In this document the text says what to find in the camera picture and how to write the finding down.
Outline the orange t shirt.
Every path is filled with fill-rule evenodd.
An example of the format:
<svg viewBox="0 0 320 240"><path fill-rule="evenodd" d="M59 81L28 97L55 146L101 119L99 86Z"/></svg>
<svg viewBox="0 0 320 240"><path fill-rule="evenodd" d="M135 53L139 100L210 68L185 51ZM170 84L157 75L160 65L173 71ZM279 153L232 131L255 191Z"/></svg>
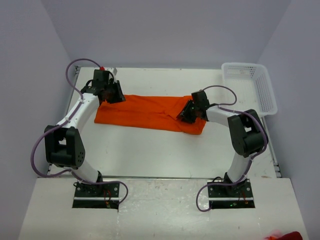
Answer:
<svg viewBox="0 0 320 240"><path fill-rule="evenodd" d="M186 123L178 119L178 114L192 99L187 96L139 96L126 95L126 101L103 102L97 109L94 123L135 127L189 135L201 135L206 121L196 119Z"/></svg>

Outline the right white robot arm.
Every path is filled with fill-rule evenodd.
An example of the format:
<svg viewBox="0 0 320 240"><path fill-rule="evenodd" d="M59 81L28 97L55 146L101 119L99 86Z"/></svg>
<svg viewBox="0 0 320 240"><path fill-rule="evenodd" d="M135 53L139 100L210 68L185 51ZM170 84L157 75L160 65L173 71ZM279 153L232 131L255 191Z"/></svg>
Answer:
<svg viewBox="0 0 320 240"><path fill-rule="evenodd" d="M202 119L228 127L234 157L223 182L217 185L223 186L227 196L233 197L239 193L240 183L247 178L253 160L267 149L269 143L257 112L253 109L231 110L217 103L210 104L205 91L199 90L191 94L191 100L187 101L177 119L188 124Z"/></svg>

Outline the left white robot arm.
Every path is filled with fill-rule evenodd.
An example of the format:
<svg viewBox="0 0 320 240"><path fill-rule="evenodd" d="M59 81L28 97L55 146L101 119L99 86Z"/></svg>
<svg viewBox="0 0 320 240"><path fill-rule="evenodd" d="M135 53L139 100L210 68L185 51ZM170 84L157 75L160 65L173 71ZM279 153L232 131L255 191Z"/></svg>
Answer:
<svg viewBox="0 0 320 240"><path fill-rule="evenodd" d="M81 89L80 97L64 119L44 130L47 162L70 171L75 178L87 184L87 192L94 197L103 193L104 184L101 173L86 160L81 132L102 103L115 104L126 100L116 75L116 68L95 69L93 78Z"/></svg>

